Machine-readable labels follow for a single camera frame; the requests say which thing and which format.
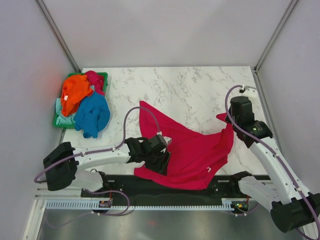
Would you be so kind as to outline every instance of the gray floor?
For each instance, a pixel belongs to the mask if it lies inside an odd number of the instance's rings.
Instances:
[[[47,210],[51,224],[62,224],[82,210]],[[126,216],[87,215],[66,226],[43,224],[41,240],[301,240],[280,232],[261,206],[246,217],[217,211],[133,211]]]

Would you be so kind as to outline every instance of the marble table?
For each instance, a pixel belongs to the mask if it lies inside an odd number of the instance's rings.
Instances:
[[[193,131],[202,134],[220,132],[226,124],[216,119],[216,115],[225,112],[224,101],[228,89],[238,84],[255,86],[248,66],[84,68],[83,72],[89,70],[108,73],[105,97],[111,119],[96,139],[86,139],[82,131],[67,129],[63,141],[71,142],[74,147],[119,143],[123,135],[124,117],[129,109],[139,106],[140,100]],[[235,90],[231,96],[238,94]],[[265,121],[259,98],[251,100],[255,118]],[[126,129],[127,137],[141,137],[139,110],[129,115]],[[141,163],[108,164],[96,169],[106,174],[132,175],[134,168],[140,166]],[[254,175],[267,174],[256,156],[234,135],[228,163],[216,174],[232,175],[241,171]]]

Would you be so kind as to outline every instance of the pink cloth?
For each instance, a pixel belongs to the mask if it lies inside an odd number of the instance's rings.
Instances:
[[[140,106],[149,109],[155,115],[162,135],[172,138],[168,146],[171,157],[167,176],[144,166],[135,168],[134,175],[174,189],[207,188],[216,172],[227,163],[227,156],[234,143],[232,125],[227,123],[221,132],[203,135],[186,128],[144,101],[140,101]],[[223,113],[216,117],[224,121],[226,115]],[[143,137],[151,138],[156,134],[155,120],[143,109],[140,110],[139,123]]]
[[[104,96],[105,95],[105,92],[103,91],[104,82],[105,82],[104,76],[98,75],[95,71],[87,71],[85,75],[90,85],[94,86],[94,91],[96,91],[97,94]]]

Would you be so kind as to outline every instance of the blue cloth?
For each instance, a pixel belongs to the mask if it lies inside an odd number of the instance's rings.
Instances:
[[[70,125],[70,124],[74,124],[75,123],[75,120],[74,120],[74,117],[75,117],[75,113],[74,114],[71,114],[69,116],[63,116],[62,113],[62,105],[61,105],[61,99],[60,97],[58,97],[56,100],[55,100],[55,112],[56,114],[58,114],[58,117],[56,118],[56,122],[55,124],[57,125]]]
[[[94,139],[98,132],[104,129],[110,119],[110,110],[104,96],[93,92],[85,97],[75,114],[75,130],[83,129],[83,137]]]

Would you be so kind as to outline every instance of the clothing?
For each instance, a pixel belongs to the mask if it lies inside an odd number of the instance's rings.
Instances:
[[[55,100],[55,112],[56,114],[58,114],[58,117],[56,118],[56,124],[57,125],[71,125],[75,123],[74,117],[75,117],[75,113],[71,114],[69,116],[63,116],[62,113],[62,105],[61,105],[61,99],[60,97],[58,97]]]
[[[81,100],[91,96],[93,92],[86,75],[76,74],[68,77],[62,86],[61,112],[63,116],[74,114],[78,110]]]
[[[75,130],[83,129],[83,137],[98,137],[98,132],[106,127],[110,111],[104,96],[94,92],[82,100],[74,116]]]
[[[87,71],[85,73],[85,75],[87,76],[87,80],[88,82],[94,86],[94,90],[104,96],[105,92],[103,92],[104,89],[104,76],[98,75],[95,71]]]
[[[203,135],[186,128],[144,101],[140,101],[140,106],[149,109],[155,115],[162,135],[172,138],[167,149],[171,156],[167,176],[143,166],[135,168],[134,175],[175,189],[207,188],[216,172],[227,163],[227,156],[234,142],[232,125],[227,123],[221,132]],[[224,113],[216,117],[224,121],[226,115]],[[151,138],[156,134],[155,120],[143,109],[140,110],[139,124],[143,137]]]

